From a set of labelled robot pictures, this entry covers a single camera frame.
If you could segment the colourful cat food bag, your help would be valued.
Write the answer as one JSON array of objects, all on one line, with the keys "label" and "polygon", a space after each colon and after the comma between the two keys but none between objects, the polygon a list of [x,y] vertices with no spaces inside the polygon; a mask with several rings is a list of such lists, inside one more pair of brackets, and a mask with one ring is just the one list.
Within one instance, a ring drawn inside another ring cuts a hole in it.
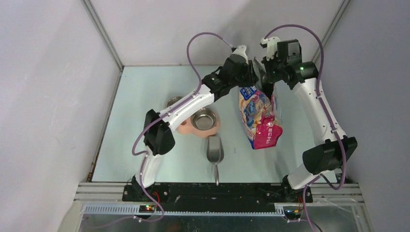
[{"label": "colourful cat food bag", "polygon": [[[258,64],[260,74],[265,72],[259,60],[253,61]],[[239,89],[239,112],[252,149],[276,146],[283,133],[276,90],[273,85],[272,95],[265,95],[261,91],[261,81],[259,86]]]}]

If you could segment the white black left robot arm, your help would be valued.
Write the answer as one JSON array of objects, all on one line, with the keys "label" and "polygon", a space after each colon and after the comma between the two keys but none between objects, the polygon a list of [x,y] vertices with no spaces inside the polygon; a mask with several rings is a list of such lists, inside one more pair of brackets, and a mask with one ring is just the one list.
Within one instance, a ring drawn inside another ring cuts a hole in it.
[{"label": "white black left robot arm", "polygon": [[232,88],[249,87],[256,81],[257,77],[246,53],[235,51],[222,66],[206,75],[190,94],[160,112],[149,110],[144,129],[136,139],[136,142],[143,139],[146,148],[141,152],[144,158],[137,174],[138,185],[134,189],[134,195],[141,201],[151,199],[151,186],[155,183],[162,156],[175,146],[173,132],[184,120],[228,95]]}]

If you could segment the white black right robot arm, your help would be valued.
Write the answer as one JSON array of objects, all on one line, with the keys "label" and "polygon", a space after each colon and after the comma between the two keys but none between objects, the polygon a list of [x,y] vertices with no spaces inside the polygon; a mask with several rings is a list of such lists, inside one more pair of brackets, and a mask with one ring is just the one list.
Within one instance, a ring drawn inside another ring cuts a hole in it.
[{"label": "white black right robot arm", "polygon": [[281,189],[282,198],[294,202],[300,189],[321,174],[343,167],[357,148],[355,137],[348,137],[339,126],[319,83],[319,72],[313,62],[302,61],[298,40],[281,41],[278,37],[261,39],[266,49],[260,68],[260,87],[272,96],[274,84],[283,81],[294,92],[312,129],[315,147],[302,155],[303,163],[285,177],[288,185]]}]

